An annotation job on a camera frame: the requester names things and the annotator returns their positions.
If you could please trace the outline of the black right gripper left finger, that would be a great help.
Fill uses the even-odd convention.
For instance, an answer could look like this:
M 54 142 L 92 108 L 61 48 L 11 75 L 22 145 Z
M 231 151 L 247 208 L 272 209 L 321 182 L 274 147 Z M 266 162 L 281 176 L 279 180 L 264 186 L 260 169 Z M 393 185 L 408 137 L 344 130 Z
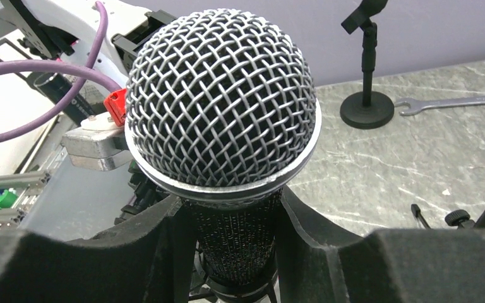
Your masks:
M 0 231 L 0 302 L 186 302 L 196 237 L 167 198 L 91 239 Z

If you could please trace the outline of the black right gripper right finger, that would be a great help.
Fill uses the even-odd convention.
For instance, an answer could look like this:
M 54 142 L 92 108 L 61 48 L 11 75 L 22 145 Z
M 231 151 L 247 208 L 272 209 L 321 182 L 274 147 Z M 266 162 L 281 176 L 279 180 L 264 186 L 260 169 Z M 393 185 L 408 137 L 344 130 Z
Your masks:
M 284 190 L 282 302 L 485 302 L 485 230 L 380 229 L 365 237 Z

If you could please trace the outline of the black tripod stand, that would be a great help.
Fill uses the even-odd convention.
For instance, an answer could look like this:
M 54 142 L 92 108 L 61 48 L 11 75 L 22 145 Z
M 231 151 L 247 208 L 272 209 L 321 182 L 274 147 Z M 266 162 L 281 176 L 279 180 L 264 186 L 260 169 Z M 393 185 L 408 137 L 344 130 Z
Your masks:
M 468 208 L 456 208 L 445 213 L 443 222 L 447 227 L 454 229 L 485 229 L 485 201 L 467 206 L 478 206 L 475 216 Z
M 207 273 L 208 264 L 199 249 L 195 252 L 189 302 L 280 302 L 277 258 L 272 256 L 257 279 L 245 285 L 222 284 Z

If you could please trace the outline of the black round base mic stand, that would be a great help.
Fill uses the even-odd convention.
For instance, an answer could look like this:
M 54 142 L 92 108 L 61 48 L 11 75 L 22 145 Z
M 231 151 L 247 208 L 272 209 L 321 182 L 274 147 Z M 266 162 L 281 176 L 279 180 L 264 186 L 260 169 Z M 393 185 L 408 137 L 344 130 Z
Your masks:
M 348 34 L 354 33 L 358 28 L 363 31 L 362 90 L 348 96 L 340 106 L 341 119 L 353 128 L 380 128 L 394 117 L 395 109 L 391 98 L 373 90 L 378 26 L 371 21 L 371 17 L 380 13 L 387 3 L 387 0 L 363 0 L 341 23 L 342 28 Z

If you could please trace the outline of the black microphone silver grille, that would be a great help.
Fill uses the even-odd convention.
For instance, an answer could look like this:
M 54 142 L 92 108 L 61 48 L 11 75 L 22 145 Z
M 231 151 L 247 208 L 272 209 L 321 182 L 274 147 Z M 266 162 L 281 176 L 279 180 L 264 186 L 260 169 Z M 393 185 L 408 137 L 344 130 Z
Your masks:
M 139 168 L 195 216 L 209 275 L 255 281 L 273 254 L 282 189 L 321 127 L 313 77 L 290 37 L 237 9 L 175 19 L 129 72 L 125 136 Z

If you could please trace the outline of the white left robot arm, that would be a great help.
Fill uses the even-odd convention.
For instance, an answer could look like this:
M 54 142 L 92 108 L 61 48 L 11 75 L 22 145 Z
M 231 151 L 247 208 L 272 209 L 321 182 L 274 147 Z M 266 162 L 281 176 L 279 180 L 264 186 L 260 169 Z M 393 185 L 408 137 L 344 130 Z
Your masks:
M 11 21 L 44 57 L 84 65 L 101 17 L 95 1 L 1 1 Z M 122 1 L 102 1 L 107 30 L 94 69 L 124 87 L 138 51 L 176 18 Z

